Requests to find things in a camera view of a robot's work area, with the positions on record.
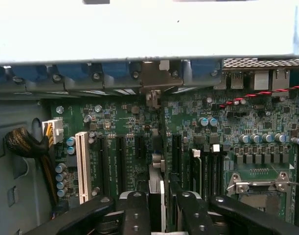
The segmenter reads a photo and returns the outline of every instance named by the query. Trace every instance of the white power connector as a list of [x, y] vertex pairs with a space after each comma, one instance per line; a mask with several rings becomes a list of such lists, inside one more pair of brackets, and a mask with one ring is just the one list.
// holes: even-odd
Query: white power connector
[[43, 132], [45, 129], [45, 124], [52, 124], [52, 133], [53, 133], [53, 144], [59, 143], [63, 141], [63, 122], [62, 119], [54, 119], [54, 120], [48, 120], [43, 121]]

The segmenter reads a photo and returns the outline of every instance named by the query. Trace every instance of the green circuit board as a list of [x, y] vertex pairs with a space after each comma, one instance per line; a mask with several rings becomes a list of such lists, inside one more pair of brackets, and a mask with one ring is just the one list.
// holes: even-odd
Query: green circuit board
[[[218, 104], [246, 94], [245, 90], [202, 89], [184, 94], [173, 94], [162, 97], [161, 110], [151, 111], [146, 107], [145, 97], [132, 95], [124, 97], [61, 99], [51, 101], [53, 119], [62, 119], [64, 123], [63, 143], [55, 145], [55, 158], [58, 163], [67, 165], [68, 192], [63, 199], [70, 200], [78, 197], [78, 180], [74, 156], [67, 153], [66, 141], [78, 132], [96, 131], [97, 136], [105, 140], [107, 150], [107, 164], [109, 178], [104, 179], [105, 170], [98, 157], [98, 144], [90, 145], [90, 165], [92, 188], [103, 188], [105, 181], [109, 183], [109, 195], [118, 198], [123, 190], [146, 190], [148, 183], [148, 165], [152, 161], [154, 151], [153, 132], [163, 135], [163, 153], [166, 158], [167, 173], [174, 171], [173, 161], [175, 144], [181, 149], [181, 171], [178, 177], [184, 190], [194, 190], [207, 199], [207, 186], [213, 186], [211, 194], [226, 194], [231, 177], [238, 174], [243, 181], [271, 181], [280, 172], [286, 172], [290, 181], [296, 180], [297, 148], [290, 143], [291, 137], [299, 137], [299, 94], [294, 98], [286, 98], [281, 102], [270, 96], [246, 99], [245, 104], [231, 105], [225, 109], [218, 108]], [[97, 112], [96, 105], [102, 110]], [[64, 112], [56, 113], [56, 107], [62, 106]], [[90, 123], [84, 123], [83, 118], [92, 117]], [[216, 126], [201, 126], [200, 118], [215, 118]], [[274, 139], [275, 134], [285, 136], [285, 142], [279, 143]], [[241, 135], [259, 136], [259, 143], [241, 143]], [[271, 142], [264, 142], [264, 134], [272, 136]], [[124, 145], [124, 161], [117, 158], [122, 154], [118, 148], [117, 138], [121, 138]], [[140, 153], [138, 143], [142, 141], [144, 148]], [[220, 179], [216, 175], [217, 167], [212, 172], [203, 168], [201, 159], [191, 158], [191, 149], [200, 148], [200, 144], [213, 143], [224, 146], [222, 174]], [[206, 154], [205, 161], [210, 161], [211, 154]], [[270, 157], [270, 162], [255, 163], [253, 156]], [[118, 169], [121, 168], [126, 180], [124, 187], [118, 186]], [[234, 194], [232, 197], [251, 204], [253, 200], [262, 201], [258, 209], [280, 216], [289, 222], [294, 222], [295, 187], [288, 193], [278, 191], [248, 191], [244, 194]]]

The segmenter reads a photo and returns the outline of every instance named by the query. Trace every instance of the black cable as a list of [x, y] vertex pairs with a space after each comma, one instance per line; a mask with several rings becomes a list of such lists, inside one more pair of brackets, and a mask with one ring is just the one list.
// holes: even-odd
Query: black cable
[[44, 137], [37, 141], [25, 128], [17, 128], [7, 133], [5, 143], [7, 148], [18, 156], [34, 158], [39, 161], [43, 171], [49, 199], [52, 207], [58, 203], [57, 189], [55, 187], [54, 166], [49, 155], [49, 142], [46, 135], [48, 124], [44, 128]]

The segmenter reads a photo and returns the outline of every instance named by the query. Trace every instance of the motherboard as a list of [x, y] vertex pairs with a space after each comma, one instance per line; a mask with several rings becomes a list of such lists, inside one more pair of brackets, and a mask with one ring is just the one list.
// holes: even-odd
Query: motherboard
[[[117, 199], [129, 190], [148, 193], [149, 165], [158, 154], [166, 187], [174, 175], [205, 201], [225, 194], [293, 223], [299, 91], [251, 93], [230, 86], [163, 94], [156, 110], [142, 95], [50, 101], [64, 129], [54, 149], [58, 196], [74, 208], [99, 193]], [[86, 153], [88, 169], [78, 151]], [[89, 176], [84, 198], [79, 169]], [[171, 231], [170, 219], [167, 225]]]

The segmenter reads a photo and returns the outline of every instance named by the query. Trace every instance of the white pci slot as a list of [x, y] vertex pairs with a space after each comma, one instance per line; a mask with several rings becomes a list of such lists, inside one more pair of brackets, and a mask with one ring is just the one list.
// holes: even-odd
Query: white pci slot
[[80, 204], [83, 204], [92, 198], [88, 138], [87, 132], [79, 132], [75, 134]]

